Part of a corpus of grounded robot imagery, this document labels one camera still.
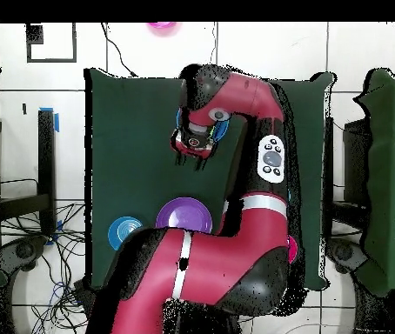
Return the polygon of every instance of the red robot arm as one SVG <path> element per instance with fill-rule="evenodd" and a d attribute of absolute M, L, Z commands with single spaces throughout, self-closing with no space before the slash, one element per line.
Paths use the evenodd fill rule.
<path fill-rule="evenodd" d="M 248 126 L 219 232 L 131 233 L 97 295 L 87 334 L 163 334 L 169 298 L 247 316 L 279 304 L 289 267 L 287 176 L 284 114 L 272 86 L 215 65 L 198 68 L 184 80 L 181 123 L 171 145 L 208 157 L 208 127 L 231 114 L 245 117 Z"/>

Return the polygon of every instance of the control buttons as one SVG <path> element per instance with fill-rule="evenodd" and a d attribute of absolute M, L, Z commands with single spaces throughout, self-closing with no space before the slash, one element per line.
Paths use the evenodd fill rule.
<path fill-rule="evenodd" d="M 270 166 L 273 167 L 278 167 L 279 165 L 281 165 L 281 162 L 283 161 L 281 155 L 279 155 L 275 151 L 266 152 L 263 156 L 263 160 L 266 164 L 269 164 Z"/>

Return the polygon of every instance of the pink object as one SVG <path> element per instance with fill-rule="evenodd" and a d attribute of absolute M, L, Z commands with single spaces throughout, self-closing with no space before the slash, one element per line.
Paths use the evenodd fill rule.
<path fill-rule="evenodd" d="M 154 28 L 169 28 L 172 27 L 174 24 L 176 24 L 176 22 L 154 22 L 148 24 Z"/>
<path fill-rule="evenodd" d="M 234 237 L 194 233 L 180 298 L 216 304 L 266 252 L 287 239 L 286 217 L 268 209 L 243 210 Z M 183 241 L 183 230 L 166 231 L 136 292 L 119 302 L 111 334 L 163 334 L 163 303 L 172 296 Z"/>
<path fill-rule="evenodd" d="M 293 239 L 293 237 L 289 236 L 289 264 L 293 263 L 295 257 L 297 257 L 298 253 L 298 245 Z"/>

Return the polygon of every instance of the wire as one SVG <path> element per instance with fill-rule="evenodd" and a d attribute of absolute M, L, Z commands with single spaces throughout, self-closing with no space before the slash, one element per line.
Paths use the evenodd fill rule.
<path fill-rule="evenodd" d="M 51 292 L 50 301 L 48 303 L 48 308 L 41 313 L 38 311 L 36 306 L 31 306 L 31 311 L 37 317 L 37 321 L 32 329 L 31 334 L 55 334 L 56 330 L 71 330 L 74 334 L 79 334 L 77 332 L 78 328 L 84 327 L 87 325 L 87 318 L 84 314 L 83 306 L 76 300 L 73 290 L 70 287 L 72 282 L 72 270 L 68 264 L 69 258 L 71 255 L 83 257 L 84 254 L 75 252 L 75 248 L 78 244 L 84 243 L 84 232 L 65 229 L 66 224 L 78 214 L 84 208 L 84 204 L 69 204 L 66 206 L 61 206 L 58 209 L 58 216 L 63 214 L 65 211 L 66 214 L 63 215 L 64 220 L 61 223 L 61 226 L 58 225 L 55 235 L 56 239 L 52 239 L 57 247 L 57 252 L 60 256 L 60 278 L 61 281 L 57 282 L 53 276 L 53 266 L 47 260 L 47 258 L 42 255 L 43 261 L 46 263 L 49 270 L 49 278 L 50 281 L 54 284 L 53 290 Z M 17 217 L 15 221 L 17 224 L 13 224 L 11 221 L 6 221 L 8 225 L 4 225 L 3 227 L 18 232 L 7 233 L 7 235 L 19 236 L 23 235 L 29 236 L 37 236 L 41 235 L 40 227 L 24 227 L 22 221 L 31 221 L 32 223 L 36 223 L 39 225 L 38 216 L 34 213 L 36 220 L 28 218 L 28 217 Z M 67 244 L 61 244 L 60 239 L 64 237 L 68 240 Z M 80 314 L 82 316 L 82 321 L 77 321 L 75 319 L 76 314 Z"/>
<path fill-rule="evenodd" d="M 330 324 L 302 324 L 300 326 L 297 326 L 295 328 L 290 329 L 289 331 L 287 331 L 285 334 L 289 334 L 292 333 L 293 331 L 295 331 L 296 329 L 299 328 L 303 328 L 304 326 L 329 326 L 329 327 L 334 327 L 334 328 L 339 328 L 339 327 L 343 327 L 343 328 L 350 328 L 350 329 L 354 329 L 353 326 L 349 326 L 349 325 L 330 325 Z"/>
<path fill-rule="evenodd" d="M 15 182 L 26 182 L 26 181 L 33 181 L 33 182 L 35 182 L 38 185 L 37 180 L 33 179 L 33 178 L 15 179 L 13 181 L 2 181 L 2 182 L 0 182 L 0 184 L 12 184 L 12 183 L 15 183 Z"/>
<path fill-rule="evenodd" d="M 361 136 L 361 137 L 370 137 L 371 134 L 370 133 L 357 133 L 357 132 L 351 132 L 349 130 L 345 130 L 344 128 L 341 128 L 338 124 L 336 124 L 333 119 L 332 119 L 332 123 L 333 125 L 335 125 L 339 130 L 342 130 L 343 132 L 346 131 L 346 133 L 348 134 L 352 134 L 352 135 L 357 135 L 357 136 Z"/>
<path fill-rule="evenodd" d="M 102 30 L 104 30 L 104 38 L 106 38 L 106 41 L 108 41 L 109 43 L 112 43 L 112 44 L 114 45 L 114 47 L 116 48 L 117 53 L 118 53 L 118 56 L 120 57 L 120 63 L 125 67 L 125 69 L 131 74 L 132 77 L 138 77 L 138 75 L 137 75 L 136 73 L 134 73 L 132 70 L 130 70 L 130 69 L 124 64 L 124 61 L 123 61 L 123 59 L 122 59 L 122 53 L 120 52 L 120 49 L 117 47 L 117 45 L 116 45 L 113 41 L 111 41 L 111 40 L 108 38 L 108 33 L 106 32 L 106 29 L 105 29 L 105 27 L 104 27 L 104 24 L 103 24 L 103 23 L 100 23 L 100 24 L 102 24 Z"/>
<path fill-rule="evenodd" d="M 210 63 L 212 63 L 212 61 L 213 61 L 213 53 L 215 52 L 216 45 L 217 45 L 217 42 L 218 42 L 218 40 L 216 39 L 216 36 L 215 36 L 215 28 L 216 28 L 216 22 L 213 22 L 213 30 L 211 30 L 211 34 L 213 35 L 213 38 L 214 38 L 214 40 L 215 40 L 215 47 L 214 47 L 213 50 L 211 51 Z"/>
<path fill-rule="evenodd" d="M 362 230 L 357 230 L 357 231 L 352 231 L 351 233 L 337 233 L 337 234 L 332 234 L 331 237 L 343 237 L 343 236 L 354 236 L 356 234 L 361 234 L 363 233 Z"/>

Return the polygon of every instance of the blue tape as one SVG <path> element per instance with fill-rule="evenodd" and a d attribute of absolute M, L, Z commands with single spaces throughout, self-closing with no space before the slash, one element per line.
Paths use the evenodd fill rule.
<path fill-rule="evenodd" d="M 62 228 L 63 228 L 63 221 L 58 220 L 58 221 L 57 221 L 57 230 L 62 230 Z M 54 234 L 52 235 L 52 241 L 48 241 L 47 244 L 46 244 L 46 246 L 52 246 L 52 245 L 54 244 L 53 241 L 57 241 L 57 240 L 58 240 L 58 237 L 60 237 L 60 236 L 59 236 L 57 233 L 54 233 Z"/>
<path fill-rule="evenodd" d="M 58 120 L 58 113 L 54 114 L 54 129 L 56 132 L 60 131 L 59 120 Z"/>

